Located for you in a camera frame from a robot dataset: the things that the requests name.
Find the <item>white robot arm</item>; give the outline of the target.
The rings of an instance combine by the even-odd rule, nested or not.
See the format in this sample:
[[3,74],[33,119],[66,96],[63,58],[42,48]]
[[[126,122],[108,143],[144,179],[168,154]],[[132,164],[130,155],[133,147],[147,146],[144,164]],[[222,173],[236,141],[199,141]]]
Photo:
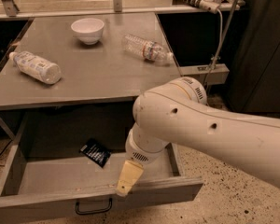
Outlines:
[[133,104],[117,193],[127,195],[166,146],[190,147],[280,188],[280,119],[206,104],[202,84],[180,77],[144,91]]

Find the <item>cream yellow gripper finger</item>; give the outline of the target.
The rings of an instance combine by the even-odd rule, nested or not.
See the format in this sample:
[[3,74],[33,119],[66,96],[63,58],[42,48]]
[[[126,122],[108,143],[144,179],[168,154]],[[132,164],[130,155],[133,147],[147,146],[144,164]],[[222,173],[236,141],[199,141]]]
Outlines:
[[118,196],[127,196],[134,184],[140,179],[143,172],[144,168],[142,164],[126,160],[123,164],[116,187],[116,193]]

